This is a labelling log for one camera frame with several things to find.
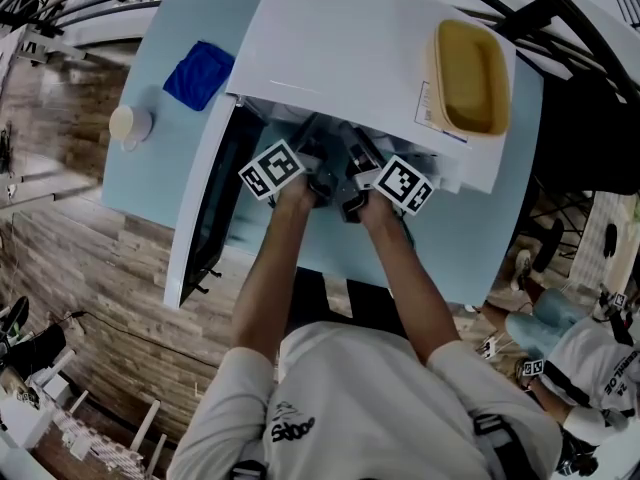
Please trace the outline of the person's left forearm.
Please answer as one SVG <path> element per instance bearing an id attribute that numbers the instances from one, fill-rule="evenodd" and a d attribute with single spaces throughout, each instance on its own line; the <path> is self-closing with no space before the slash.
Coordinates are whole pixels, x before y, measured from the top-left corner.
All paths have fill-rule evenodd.
<path id="1" fill-rule="evenodd" d="M 299 252 L 315 194 L 304 175 L 277 198 L 258 255 L 236 299 L 231 346 L 248 348 L 275 362 L 284 338 Z"/>

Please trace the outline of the person's right forearm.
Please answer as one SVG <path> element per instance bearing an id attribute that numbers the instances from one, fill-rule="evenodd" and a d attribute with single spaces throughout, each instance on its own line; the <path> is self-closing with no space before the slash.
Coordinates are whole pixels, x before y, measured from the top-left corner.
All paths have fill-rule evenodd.
<path id="1" fill-rule="evenodd" d="M 451 311 L 422 266 L 391 202 L 371 191 L 358 214 L 384 269 L 408 340 L 425 364 L 438 348 L 460 339 Z"/>

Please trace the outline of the pale checked mat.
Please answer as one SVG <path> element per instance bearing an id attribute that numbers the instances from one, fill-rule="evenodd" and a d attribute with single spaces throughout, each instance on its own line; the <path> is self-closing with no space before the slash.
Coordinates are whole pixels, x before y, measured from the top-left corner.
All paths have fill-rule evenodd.
<path id="1" fill-rule="evenodd" d="M 606 229 L 616 227 L 615 252 L 604 256 Z M 640 198 L 596 192 L 569 280 L 592 290 L 603 284 L 611 292 L 626 289 L 640 250 Z"/>

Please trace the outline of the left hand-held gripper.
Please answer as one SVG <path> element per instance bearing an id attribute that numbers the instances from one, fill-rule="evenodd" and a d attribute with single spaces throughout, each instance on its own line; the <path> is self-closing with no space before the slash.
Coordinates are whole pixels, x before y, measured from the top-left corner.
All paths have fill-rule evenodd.
<path id="1" fill-rule="evenodd" d="M 336 176 L 328 167 L 327 147 L 316 133 L 323 116 L 312 113 L 291 135 L 286 129 L 269 126 L 262 134 L 254 157 L 239 171 L 249 192 L 271 208 L 282 188 L 305 175 L 315 194 L 315 207 L 328 206 L 336 191 Z"/>

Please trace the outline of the black bag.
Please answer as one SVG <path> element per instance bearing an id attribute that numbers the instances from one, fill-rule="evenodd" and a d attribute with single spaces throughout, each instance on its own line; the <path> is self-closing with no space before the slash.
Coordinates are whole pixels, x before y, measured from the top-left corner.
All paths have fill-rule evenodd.
<path id="1" fill-rule="evenodd" d="M 66 346 L 68 322 L 54 322 L 48 314 L 47 328 L 28 341 L 16 344 L 0 357 L 0 371 L 13 368 L 23 379 L 49 367 Z"/>

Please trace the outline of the white cup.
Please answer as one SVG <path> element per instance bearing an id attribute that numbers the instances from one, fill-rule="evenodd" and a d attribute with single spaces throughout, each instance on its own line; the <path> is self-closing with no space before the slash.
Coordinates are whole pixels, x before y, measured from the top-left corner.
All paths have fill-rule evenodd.
<path id="1" fill-rule="evenodd" d="M 124 152 L 132 152 L 149 136 L 153 126 L 152 114 L 144 108 L 118 106 L 111 114 L 109 132 Z"/>

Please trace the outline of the white wooden rack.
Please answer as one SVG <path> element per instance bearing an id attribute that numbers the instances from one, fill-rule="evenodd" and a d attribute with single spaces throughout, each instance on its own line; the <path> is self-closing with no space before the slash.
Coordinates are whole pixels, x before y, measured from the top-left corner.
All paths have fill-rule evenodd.
<path id="1" fill-rule="evenodd" d="M 70 400 L 70 384 L 62 378 L 61 371 L 75 356 L 75 351 L 69 349 L 53 366 L 27 379 L 26 385 L 34 389 L 38 396 L 37 405 L 32 405 L 24 395 L 18 393 L 0 400 L 0 418 L 7 425 L 6 435 L 17 446 L 31 450 L 49 427 L 55 426 L 62 433 L 63 443 L 76 459 L 83 460 L 91 455 L 107 470 L 116 471 L 128 480 L 156 480 L 154 472 L 167 443 L 167 435 L 160 435 L 150 456 L 143 455 L 141 451 L 160 402 L 156 400 L 151 404 L 134 438 L 125 443 L 112 439 L 79 417 L 79 408 L 88 400 L 87 390 L 75 401 Z"/>

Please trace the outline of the person's black trousers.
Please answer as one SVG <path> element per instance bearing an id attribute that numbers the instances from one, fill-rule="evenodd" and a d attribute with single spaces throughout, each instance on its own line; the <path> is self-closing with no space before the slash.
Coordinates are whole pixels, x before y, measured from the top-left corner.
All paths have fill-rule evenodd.
<path id="1" fill-rule="evenodd" d="M 346 317 L 330 309 L 325 280 L 320 272 L 298 267 L 284 336 L 317 322 L 331 322 L 384 331 L 407 339 L 388 289 L 347 280 L 352 312 Z"/>

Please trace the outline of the black office chair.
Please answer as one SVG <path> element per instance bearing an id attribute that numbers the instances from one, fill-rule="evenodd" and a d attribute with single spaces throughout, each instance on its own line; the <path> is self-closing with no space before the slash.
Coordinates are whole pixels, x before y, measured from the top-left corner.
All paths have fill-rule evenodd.
<path id="1" fill-rule="evenodd" d="M 574 76 L 545 84 L 533 167 L 516 225 L 542 243 L 532 263 L 537 272 L 546 269 L 564 233 L 560 220 L 546 229 L 529 218 L 540 188 L 556 194 L 639 192 L 640 107 L 621 102 L 605 80 Z"/>

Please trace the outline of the white label sticker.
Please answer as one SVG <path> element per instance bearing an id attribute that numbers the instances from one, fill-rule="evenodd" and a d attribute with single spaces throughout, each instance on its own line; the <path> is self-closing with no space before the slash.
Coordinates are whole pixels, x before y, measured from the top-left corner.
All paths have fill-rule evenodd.
<path id="1" fill-rule="evenodd" d="M 467 143 L 468 142 L 468 137 L 458 134 L 458 133 L 452 133 L 448 130 L 445 130 L 439 126 L 437 126 L 433 120 L 432 120 L 432 112 L 431 112 L 431 107 L 430 107 L 430 99 L 429 99 L 429 89 L 430 89 L 430 84 L 428 81 L 423 81 L 422 85 L 421 85 L 421 90 L 420 90 L 420 94 L 419 94 L 419 98 L 418 98 L 418 103 L 417 103 L 417 107 L 416 107 L 416 111 L 415 111 L 415 116 L 414 116 L 414 121 L 422 126 L 428 127 L 432 130 L 438 131 L 440 133 L 443 133 L 445 135 L 448 135 L 452 138 L 454 138 L 455 140 L 462 142 L 462 143 Z"/>

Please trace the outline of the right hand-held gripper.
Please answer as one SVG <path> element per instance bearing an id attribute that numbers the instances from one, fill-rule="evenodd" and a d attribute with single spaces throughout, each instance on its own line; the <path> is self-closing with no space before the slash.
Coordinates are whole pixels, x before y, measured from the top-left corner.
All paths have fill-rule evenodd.
<path id="1" fill-rule="evenodd" d="M 402 212 L 415 216 L 434 188 L 428 178 L 398 155 L 385 159 L 368 136 L 348 121 L 339 124 L 339 136 L 348 154 L 345 180 L 339 186 L 339 211 L 347 223 L 358 223 L 359 209 L 371 191 L 377 191 Z"/>

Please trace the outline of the yellow plastic basin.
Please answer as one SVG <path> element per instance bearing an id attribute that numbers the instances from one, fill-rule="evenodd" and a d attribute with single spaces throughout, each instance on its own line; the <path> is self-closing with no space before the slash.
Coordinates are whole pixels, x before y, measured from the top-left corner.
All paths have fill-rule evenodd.
<path id="1" fill-rule="evenodd" d="M 507 62 L 485 27 L 447 19 L 427 54 L 431 121 L 453 134 L 498 137 L 510 121 Z"/>

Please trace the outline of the blue cloth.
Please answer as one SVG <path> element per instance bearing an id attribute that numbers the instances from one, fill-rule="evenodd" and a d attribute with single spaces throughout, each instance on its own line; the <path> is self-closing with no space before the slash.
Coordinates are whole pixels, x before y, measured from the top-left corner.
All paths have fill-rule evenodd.
<path id="1" fill-rule="evenodd" d="M 198 41 L 177 64 L 163 90 L 194 111 L 202 111 L 231 74 L 235 57 Z"/>

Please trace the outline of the person's white shirt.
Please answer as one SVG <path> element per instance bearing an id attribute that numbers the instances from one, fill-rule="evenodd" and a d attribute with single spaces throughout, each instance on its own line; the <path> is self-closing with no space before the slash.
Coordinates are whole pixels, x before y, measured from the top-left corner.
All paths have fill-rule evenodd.
<path id="1" fill-rule="evenodd" d="M 470 346 L 421 363 L 394 334 L 337 323 L 291 333 L 272 363 L 229 350 L 167 480 L 549 480 L 558 425 Z"/>

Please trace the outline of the white microwave oven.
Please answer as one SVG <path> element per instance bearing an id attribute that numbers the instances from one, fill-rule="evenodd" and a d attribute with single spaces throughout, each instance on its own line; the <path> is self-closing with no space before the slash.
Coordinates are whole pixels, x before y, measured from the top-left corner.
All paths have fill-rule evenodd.
<path id="1" fill-rule="evenodd" d="M 513 226 L 482 225 L 473 213 L 487 204 L 510 221 L 517 215 L 495 186 L 507 131 L 462 143 L 414 121 L 422 82 L 429 82 L 428 49 L 447 19 L 485 27 L 438 0 L 260 0 L 196 150 L 175 227 L 167 306 L 178 308 L 200 288 L 224 245 L 258 250 L 270 212 L 239 171 L 269 126 L 289 136 L 312 113 L 323 116 L 316 133 L 336 191 L 311 218 L 301 264 L 369 284 L 385 281 L 363 230 L 339 211 L 349 160 L 339 124 L 348 121 L 385 159 L 398 155 L 431 182 L 421 210 L 406 215 L 444 298 L 484 299 Z"/>

